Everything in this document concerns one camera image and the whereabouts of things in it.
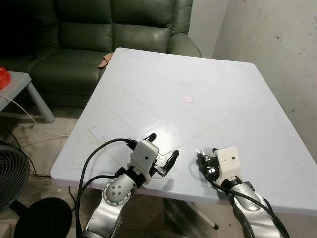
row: concrete floor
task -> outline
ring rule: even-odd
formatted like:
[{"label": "concrete floor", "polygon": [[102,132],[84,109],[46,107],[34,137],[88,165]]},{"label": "concrete floor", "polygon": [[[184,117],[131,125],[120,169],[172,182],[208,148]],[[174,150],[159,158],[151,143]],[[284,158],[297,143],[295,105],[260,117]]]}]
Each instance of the concrete floor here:
[{"label": "concrete floor", "polygon": [[[81,109],[53,108],[56,121],[45,124],[36,109],[31,110],[40,126],[60,134],[70,134],[75,126]],[[0,113],[0,125],[5,125],[18,139],[22,149],[33,160],[37,172],[49,174],[50,169],[63,148],[67,137],[47,133],[22,114]],[[14,139],[0,126],[0,138],[15,144]],[[77,188],[71,188],[76,196]],[[29,177],[28,184],[19,197],[19,201],[29,206],[46,197],[58,197],[72,208],[74,203],[68,193],[68,187],[59,186],[51,178]],[[100,191],[87,190],[81,202],[80,219],[86,224],[101,198]],[[197,204],[201,211],[219,224],[215,231],[204,220],[191,211],[181,201],[135,195],[123,214],[123,224],[118,238],[242,238],[240,224],[235,220],[230,206]],[[278,214],[292,238],[317,237],[317,217]],[[8,237],[8,229],[14,230],[18,216],[10,209],[0,214],[0,238]],[[75,237],[74,214],[68,238]]]}]

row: sofa backrest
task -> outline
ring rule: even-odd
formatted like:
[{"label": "sofa backrest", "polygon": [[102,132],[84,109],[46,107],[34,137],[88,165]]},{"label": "sofa backrest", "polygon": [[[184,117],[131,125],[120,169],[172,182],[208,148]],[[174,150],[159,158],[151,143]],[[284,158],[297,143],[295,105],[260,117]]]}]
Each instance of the sofa backrest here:
[{"label": "sofa backrest", "polygon": [[61,48],[112,52],[110,0],[55,0]]},{"label": "sofa backrest", "polygon": [[188,33],[193,0],[55,0],[61,48],[166,52]]}]

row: green leather sofa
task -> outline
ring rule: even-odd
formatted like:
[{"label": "green leather sofa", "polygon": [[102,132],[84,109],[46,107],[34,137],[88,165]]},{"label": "green leather sofa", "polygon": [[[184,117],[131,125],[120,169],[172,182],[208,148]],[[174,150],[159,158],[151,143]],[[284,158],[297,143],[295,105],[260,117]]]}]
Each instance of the green leather sofa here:
[{"label": "green leather sofa", "polygon": [[27,0],[41,20],[37,56],[2,57],[47,103],[84,107],[117,47],[201,57],[187,36],[193,0]]}]

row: red object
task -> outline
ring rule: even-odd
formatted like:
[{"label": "red object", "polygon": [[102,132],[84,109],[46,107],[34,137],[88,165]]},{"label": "red object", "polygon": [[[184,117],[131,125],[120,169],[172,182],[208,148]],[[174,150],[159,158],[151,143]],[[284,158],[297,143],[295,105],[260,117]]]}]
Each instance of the red object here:
[{"label": "red object", "polygon": [[5,68],[0,68],[0,90],[10,84],[11,75]]}]

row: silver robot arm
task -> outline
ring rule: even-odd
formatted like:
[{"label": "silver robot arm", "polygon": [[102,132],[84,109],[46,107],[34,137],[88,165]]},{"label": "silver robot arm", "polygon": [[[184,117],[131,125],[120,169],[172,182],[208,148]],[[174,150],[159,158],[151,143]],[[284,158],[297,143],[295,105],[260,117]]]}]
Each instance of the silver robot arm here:
[{"label": "silver robot arm", "polygon": [[121,225],[121,211],[131,196],[142,184],[150,183],[155,172],[165,176],[175,164],[179,151],[175,150],[163,167],[157,165],[158,155],[159,148],[151,140],[142,140],[136,144],[128,169],[104,186],[100,204],[86,224],[81,237],[115,237]]},{"label": "silver robot arm", "polygon": [[[240,160],[236,148],[213,150],[213,156],[197,151],[197,163],[208,182],[218,188],[244,194],[271,209],[249,182],[242,182]],[[256,203],[232,193],[227,193],[233,213],[240,222],[246,238],[284,238],[272,216]]]}]

